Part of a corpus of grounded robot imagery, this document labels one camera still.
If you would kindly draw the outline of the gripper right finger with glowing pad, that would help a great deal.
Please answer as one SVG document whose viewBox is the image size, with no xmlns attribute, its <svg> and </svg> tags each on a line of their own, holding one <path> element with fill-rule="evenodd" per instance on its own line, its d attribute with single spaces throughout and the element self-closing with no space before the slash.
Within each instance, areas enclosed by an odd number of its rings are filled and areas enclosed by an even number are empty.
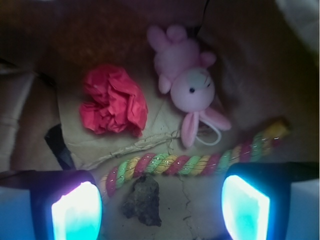
<svg viewBox="0 0 320 240">
<path fill-rule="evenodd" d="M 225 175 L 221 206 L 233 240 L 318 240 L 317 162 L 236 163 Z"/>
</svg>

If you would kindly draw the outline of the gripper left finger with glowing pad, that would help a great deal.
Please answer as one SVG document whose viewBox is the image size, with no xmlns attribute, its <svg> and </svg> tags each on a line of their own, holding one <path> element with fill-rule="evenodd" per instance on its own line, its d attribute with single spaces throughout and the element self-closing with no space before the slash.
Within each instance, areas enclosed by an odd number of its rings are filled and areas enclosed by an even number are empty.
<svg viewBox="0 0 320 240">
<path fill-rule="evenodd" d="M 102 198 L 86 170 L 0 174 L 2 240 L 95 240 Z"/>
</svg>

